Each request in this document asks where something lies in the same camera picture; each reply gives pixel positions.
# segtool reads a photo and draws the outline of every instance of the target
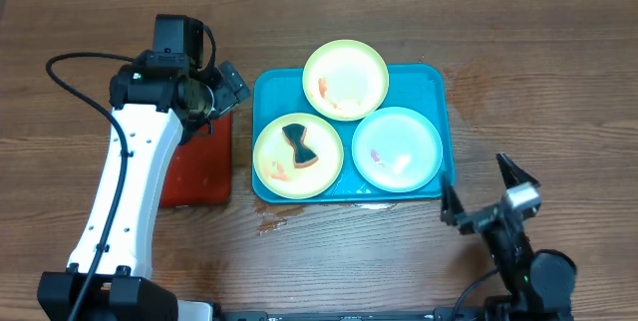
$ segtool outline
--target wood grain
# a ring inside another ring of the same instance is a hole
[[[129,56],[156,13],[212,26],[219,60],[250,83],[301,67],[321,44],[369,43],[388,63],[446,78],[460,196],[503,191],[493,154],[543,181],[536,248],[570,255],[578,319],[630,320],[638,291],[638,0],[8,0],[0,25],[0,318],[40,320],[42,271],[64,269],[102,171],[108,125],[55,86],[51,56]],[[69,61],[69,83],[104,105],[119,65]],[[477,236],[436,201],[269,206],[250,188],[250,104],[233,118],[232,202],[158,215],[154,280],[226,310],[425,310],[451,306],[492,268]],[[498,280],[470,299],[503,292]]]

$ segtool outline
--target yellow plate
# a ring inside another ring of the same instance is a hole
[[[290,124],[306,127],[304,145],[317,155],[314,164],[297,168],[294,149],[282,128]],[[277,195],[301,199],[325,191],[341,171],[343,145],[332,126],[321,118],[304,113],[289,114],[272,121],[259,134],[252,162],[259,180]]]
[[[360,120],[381,106],[388,67],[372,47],[339,40],[317,49],[303,69],[303,92],[319,113],[337,121]]]

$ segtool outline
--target plate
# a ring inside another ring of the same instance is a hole
[[[389,87],[388,67],[372,47],[353,40],[317,49],[303,70],[303,92],[322,115],[357,121],[374,112]]]
[[[437,174],[443,144],[435,126],[423,115],[407,108],[384,108],[357,127],[352,158],[372,185],[407,192],[426,185]]]
[[[295,149],[283,132],[291,125],[304,129],[300,140],[316,160],[295,160]],[[259,180],[270,191],[291,199],[312,197],[327,189],[339,175],[343,158],[343,145],[335,129],[323,119],[304,113],[272,121],[259,134],[252,155]]]

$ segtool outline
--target cable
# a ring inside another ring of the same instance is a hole
[[[494,269],[488,272],[487,274],[481,276],[479,280],[473,282],[472,285],[468,286],[466,291],[464,291],[461,294],[461,297],[459,297],[459,299],[457,300],[457,303],[455,304],[455,308],[452,309],[452,316],[450,318],[451,321],[455,321],[457,319],[457,312],[461,308],[461,305],[463,305],[463,302],[466,300],[466,297],[468,297],[468,295],[470,295],[470,293],[474,291],[474,289],[476,289],[477,286],[481,285],[484,281],[486,281],[487,279],[491,278],[492,276],[496,274],[498,274],[498,269]]]
[[[129,147],[127,146],[127,138],[126,138],[126,135],[124,134],[124,131],[122,130],[122,127],[118,123],[118,121],[111,115],[109,111],[104,109],[104,107],[100,106],[97,102],[95,102],[91,98],[80,93],[75,88],[64,83],[60,78],[58,78],[58,76],[56,76],[55,73],[53,73],[52,67],[54,63],[62,61],[62,60],[66,60],[66,59],[84,58],[84,57],[108,58],[108,59],[114,59],[119,61],[130,62],[130,63],[132,63],[135,60],[129,57],[117,56],[117,55],[106,54],[106,53],[78,52],[78,53],[69,53],[69,54],[56,56],[47,62],[46,69],[47,69],[47,74],[49,75],[49,77],[51,77],[51,79],[55,83],[57,83],[60,87],[62,87],[64,90],[78,97],[79,99],[84,101],[86,104],[93,107],[96,111],[100,112],[100,114],[103,115],[107,120],[109,120],[109,122],[111,122],[111,124],[113,125],[113,128],[118,133],[118,137],[120,138],[120,145],[122,146],[122,154],[121,154],[122,163],[120,164],[120,176],[118,177],[118,184],[116,186],[116,192],[113,196],[113,202],[111,203],[111,209],[109,210],[109,214],[107,215],[107,221],[105,222],[104,230],[102,230],[102,236],[100,237],[100,242],[98,243],[98,246],[96,247],[96,254],[93,257],[93,261],[91,262],[91,267],[89,268],[89,272],[87,273],[87,278],[85,279],[84,284],[82,285],[82,289],[80,289],[80,293],[78,294],[78,297],[76,298],[76,302],[73,305],[73,309],[71,310],[71,313],[69,314],[69,321],[74,321],[78,317],[80,313],[80,309],[82,308],[82,302],[84,301],[85,297],[87,296],[87,292],[89,291],[91,280],[95,276],[96,271],[98,269],[98,265],[100,264],[100,259],[102,258],[102,254],[104,253],[107,240],[109,239],[109,232],[111,231],[111,226],[113,226],[113,221],[116,216],[116,211],[118,210],[118,204],[120,204],[120,197],[122,196],[122,189],[124,188],[124,181],[127,176],[127,164],[129,162]]]

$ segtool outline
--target tray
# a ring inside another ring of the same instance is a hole
[[[390,89],[380,108],[405,107],[413,109],[432,122],[443,143],[443,162],[427,185],[410,192],[395,193],[380,190],[357,171],[352,159],[352,136],[360,121],[338,122],[321,116],[303,94],[303,69],[276,69],[262,74],[255,82],[253,93],[252,144],[261,131],[275,119],[290,113],[309,113],[326,120],[335,128],[345,152],[343,167],[335,182],[321,194],[301,200],[291,200],[270,191],[252,169],[252,188],[261,199],[272,203],[369,202],[437,198],[441,196],[439,183],[444,170],[451,184],[455,183],[455,162],[452,152],[450,123],[446,93],[441,74],[425,64],[389,65]]]

